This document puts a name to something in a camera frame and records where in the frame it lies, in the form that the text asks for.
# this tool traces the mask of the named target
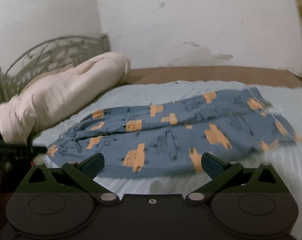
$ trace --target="metal headboard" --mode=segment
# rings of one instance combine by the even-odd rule
[[[109,37],[63,36],[44,41],[21,55],[4,73],[0,66],[0,101],[9,101],[36,76],[71,63],[74,66],[111,51]]]

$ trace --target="rolled blanket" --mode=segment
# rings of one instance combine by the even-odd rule
[[[26,144],[30,134],[65,120],[99,94],[124,84],[129,75],[130,60],[115,52],[45,75],[20,95],[0,104],[1,135],[7,143]]]

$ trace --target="triangular cutout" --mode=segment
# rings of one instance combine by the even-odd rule
[[[258,179],[261,182],[277,183],[269,169],[264,169]]]
[[[42,169],[36,169],[33,172],[32,177],[29,179],[29,183],[42,182],[46,181],[46,177],[42,171]]]

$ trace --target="mattress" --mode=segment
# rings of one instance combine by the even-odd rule
[[[118,87],[101,95],[89,106],[53,128],[43,131],[33,141],[34,144],[53,143],[64,131],[79,122],[96,109],[117,106],[143,106],[163,104],[222,89],[243,89],[247,85],[239,82],[223,81],[177,81],[166,84],[127,85]],[[262,96],[273,104],[273,113],[280,113],[302,137],[302,88],[256,86]],[[46,156],[39,156],[48,167],[57,167]],[[284,180],[299,206],[299,217],[292,234],[302,239],[302,143],[295,146],[280,147],[265,154],[252,154],[240,161],[245,167],[257,167],[261,162],[270,162]],[[148,179],[123,179],[95,177],[94,181],[116,193],[124,194],[172,194],[184,196],[210,181],[204,173],[183,177],[157,177]]]

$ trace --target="headboard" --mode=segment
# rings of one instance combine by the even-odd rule
[[[71,63],[74,66],[111,51],[107,34],[99,38],[63,36],[44,41],[22,54],[4,73],[0,66],[0,101],[9,101],[36,76]]]

